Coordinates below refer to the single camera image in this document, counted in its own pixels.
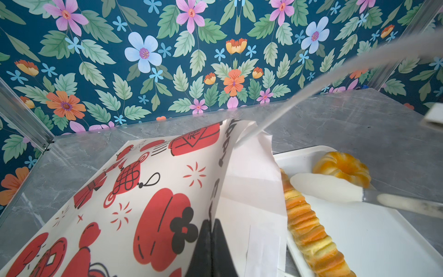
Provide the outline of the long striped fake bread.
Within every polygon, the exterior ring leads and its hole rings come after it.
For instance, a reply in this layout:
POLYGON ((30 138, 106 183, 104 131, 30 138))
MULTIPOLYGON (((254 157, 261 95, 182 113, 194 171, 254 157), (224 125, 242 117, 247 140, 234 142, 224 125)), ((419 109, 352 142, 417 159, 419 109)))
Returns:
POLYGON ((320 224, 316 213, 301 192, 290 184, 283 169, 281 180, 287 211, 287 227, 305 262, 317 277, 354 277, 344 254, 320 224))

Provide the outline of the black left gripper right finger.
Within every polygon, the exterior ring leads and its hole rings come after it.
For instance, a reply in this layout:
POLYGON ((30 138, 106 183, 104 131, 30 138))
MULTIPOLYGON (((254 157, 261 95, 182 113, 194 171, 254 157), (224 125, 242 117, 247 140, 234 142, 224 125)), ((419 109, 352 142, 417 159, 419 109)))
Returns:
POLYGON ((216 219, 212 230, 212 276, 237 277, 221 221, 216 219))

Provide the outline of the round fluted fake bread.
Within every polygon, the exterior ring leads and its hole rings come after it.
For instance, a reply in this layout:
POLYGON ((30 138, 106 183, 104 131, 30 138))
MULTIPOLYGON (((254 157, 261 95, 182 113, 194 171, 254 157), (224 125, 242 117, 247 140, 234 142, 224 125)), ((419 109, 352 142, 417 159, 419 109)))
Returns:
POLYGON ((312 173, 331 175, 365 189, 371 186, 368 167, 359 159, 344 152, 326 153, 315 164, 312 173))

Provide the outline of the red white paper bag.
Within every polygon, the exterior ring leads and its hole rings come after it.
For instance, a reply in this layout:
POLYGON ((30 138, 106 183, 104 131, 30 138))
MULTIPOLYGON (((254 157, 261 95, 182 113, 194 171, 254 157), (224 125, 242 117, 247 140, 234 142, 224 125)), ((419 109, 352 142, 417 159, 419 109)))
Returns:
POLYGON ((362 68, 443 53, 413 34, 321 76, 262 123, 229 119, 127 142, 1 270, 3 277, 185 277, 204 220, 219 219, 239 276, 277 276, 286 250, 280 167, 265 129, 362 68))

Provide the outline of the metal tongs with white tips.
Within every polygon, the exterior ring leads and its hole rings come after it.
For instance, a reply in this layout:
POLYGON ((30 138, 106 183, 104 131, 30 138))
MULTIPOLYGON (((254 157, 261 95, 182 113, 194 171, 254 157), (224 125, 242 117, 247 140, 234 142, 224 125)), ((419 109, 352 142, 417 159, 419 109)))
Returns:
POLYGON ((369 203, 427 217, 439 219, 443 217, 442 203, 365 189, 331 175, 298 173, 290 178, 290 183, 304 195, 328 202, 369 203))

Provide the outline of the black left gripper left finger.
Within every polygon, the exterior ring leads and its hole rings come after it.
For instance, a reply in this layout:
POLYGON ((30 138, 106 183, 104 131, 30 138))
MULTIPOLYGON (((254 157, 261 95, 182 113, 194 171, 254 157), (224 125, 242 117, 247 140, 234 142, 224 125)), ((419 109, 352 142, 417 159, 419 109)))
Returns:
POLYGON ((185 277, 211 277, 211 221, 202 222, 192 259, 185 277))

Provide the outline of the white rectangular tray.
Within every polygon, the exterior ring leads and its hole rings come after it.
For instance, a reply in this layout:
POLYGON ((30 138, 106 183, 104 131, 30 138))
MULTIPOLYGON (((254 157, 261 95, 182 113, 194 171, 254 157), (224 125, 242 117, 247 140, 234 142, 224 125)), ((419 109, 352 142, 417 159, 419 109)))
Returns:
POLYGON ((442 276, 443 257, 398 211, 313 196, 306 201, 357 276, 442 276))

